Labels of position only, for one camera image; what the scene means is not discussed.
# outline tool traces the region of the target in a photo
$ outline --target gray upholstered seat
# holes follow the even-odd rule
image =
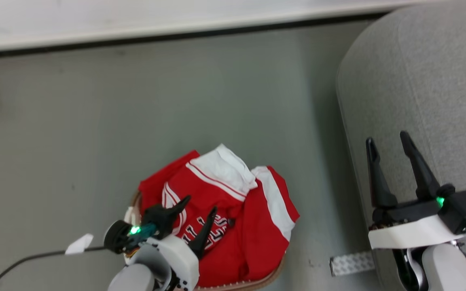
[[[368,225],[368,136],[399,201],[414,199],[416,189],[400,143],[403,129],[440,183],[465,189],[466,1],[409,7],[375,22],[344,58],[338,96]],[[377,251],[375,259],[385,290],[403,291],[392,253]]]

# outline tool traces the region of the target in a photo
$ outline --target wicker basket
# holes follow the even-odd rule
[[[138,225],[141,222],[141,214],[140,214],[140,206],[141,206],[141,192],[136,191],[133,199],[131,200],[131,206],[129,206],[127,213],[125,214],[124,221],[127,223],[131,223],[133,225]],[[128,258],[124,256],[125,262],[128,263]],[[234,284],[223,285],[223,286],[216,286],[216,287],[197,287],[196,290],[211,290],[211,291],[253,291],[257,289],[261,289],[269,284],[271,284],[282,272],[283,263],[285,258],[282,258],[278,267],[272,271],[266,278],[256,281],[244,281],[244,282],[237,282]]]

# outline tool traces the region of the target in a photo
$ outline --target gray carpet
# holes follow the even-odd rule
[[[366,22],[0,59],[0,272],[96,244],[139,181],[224,143],[274,166],[301,214],[265,290],[378,290],[375,272],[332,278],[329,257],[368,249],[335,98],[340,60]],[[105,290],[111,253],[22,265],[0,291]]]

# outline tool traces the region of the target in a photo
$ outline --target red clothing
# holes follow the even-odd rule
[[[218,207],[199,262],[201,287],[267,276],[285,254],[299,217],[274,169],[250,171],[223,145],[202,156],[190,152],[142,181],[139,190],[141,212],[158,203],[170,208],[191,195],[174,223],[173,234],[185,241],[199,233],[213,206]]]

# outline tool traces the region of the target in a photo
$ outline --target black cable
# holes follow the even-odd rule
[[[87,249],[84,250],[84,252],[93,252],[93,251],[101,251],[105,250],[105,247],[88,247]],[[3,272],[0,274],[0,279],[3,278],[8,272],[10,272],[12,269],[15,267],[19,266],[20,264],[29,261],[29,260],[34,260],[34,259],[40,259],[44,257],[51,257],[51,256],[60,256],[60,255],[65,255],[66,250],[62,251],[57,251],[57,252],[49,252],[49,253],[42,253],[42,254],[37,254],[37,255],[32,255],[29,257],[22,258],[18,260],[17,262],[13,263],[10,267],[6,268]]]

